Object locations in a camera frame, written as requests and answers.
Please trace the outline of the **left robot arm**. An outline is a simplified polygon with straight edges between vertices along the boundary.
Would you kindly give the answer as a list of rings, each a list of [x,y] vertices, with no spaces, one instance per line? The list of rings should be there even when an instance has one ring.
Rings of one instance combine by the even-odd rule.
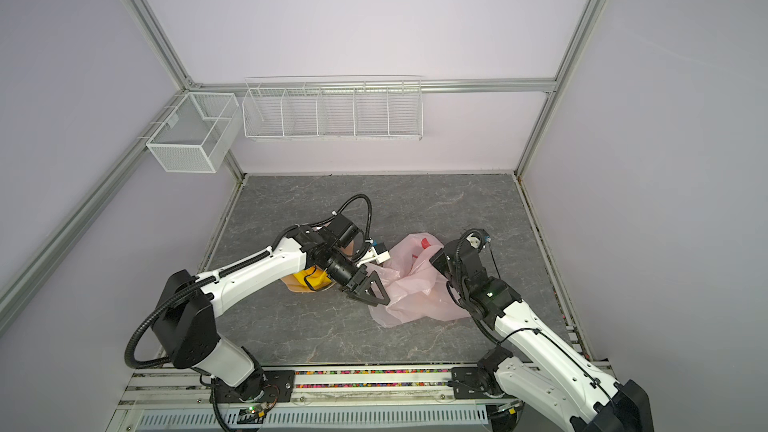
[[[343,205],[357,200],[366,206],[362,228],[338,209],[322,221],[289,226],[268,247],[219,269],[172,274],[155,309],[129,338],[126,366],[138,370],[170,364],[191,369],[210,376],[212,386],[227,386],[239,401],[260,398],[267,387],[263,367],[245,348],[218,332],[217,320],[230,308],[311,268],[325,273],[354,300],[369,306],[390,302],[377,272],[368,266],[377,255],[371,238],[372,202],[358,193]]]

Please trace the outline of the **tan scalloped fruit bowl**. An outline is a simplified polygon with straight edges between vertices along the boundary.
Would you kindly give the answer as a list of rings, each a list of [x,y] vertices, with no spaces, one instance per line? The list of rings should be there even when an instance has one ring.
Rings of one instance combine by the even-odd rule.
[[[315,293],[334,285],[326,271],[316,266],[281,278],[289,291],[295,293]]]

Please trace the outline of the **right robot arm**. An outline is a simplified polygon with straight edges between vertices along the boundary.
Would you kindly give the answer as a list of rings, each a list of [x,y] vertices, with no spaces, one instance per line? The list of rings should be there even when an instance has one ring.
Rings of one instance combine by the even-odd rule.
[[[494,348],[478,363],[493,395],[511,395],[563,431],[651,431],[650,398],[635,381],[600,370],[540,319],[481,254],[483,229],[469,229],[436,252],[431,265]]]

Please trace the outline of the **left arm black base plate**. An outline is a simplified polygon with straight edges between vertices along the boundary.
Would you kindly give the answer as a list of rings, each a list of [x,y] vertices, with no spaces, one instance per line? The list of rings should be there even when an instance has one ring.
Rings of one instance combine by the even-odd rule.
[[[211,385],[218,403],[282,403],[289,402],[294,390],[296,374],[292,369],[267,370],[232,387],[219,378]]]

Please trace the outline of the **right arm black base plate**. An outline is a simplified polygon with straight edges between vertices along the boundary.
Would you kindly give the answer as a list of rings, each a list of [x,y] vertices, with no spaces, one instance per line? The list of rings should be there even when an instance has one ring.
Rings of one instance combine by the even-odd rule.
[[[494,376],[477,366],[451,368],[448,386],[456,399],[523,401],[520,397],[503,392]]]

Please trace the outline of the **pink fruit-print plastic bag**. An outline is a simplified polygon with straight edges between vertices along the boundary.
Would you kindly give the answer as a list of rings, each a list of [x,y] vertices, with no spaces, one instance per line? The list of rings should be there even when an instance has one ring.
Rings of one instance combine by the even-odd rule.
[[[469,313],[450,298],[447,280],[430,263],[443,244],[429,233],[406,236],[389,250],[383,264],[367,264],[376,272],[390,302],[370,306],[372,319],[393,328],[421,318],[449,322],[469,318]]]

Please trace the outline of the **yellow banana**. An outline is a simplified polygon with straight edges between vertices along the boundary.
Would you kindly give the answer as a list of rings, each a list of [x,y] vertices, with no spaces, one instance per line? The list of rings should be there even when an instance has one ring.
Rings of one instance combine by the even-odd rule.
[[[296,281],[298,292],[320,292],[334,285],[327,272],[316,266],[295,273],[292,278]]]

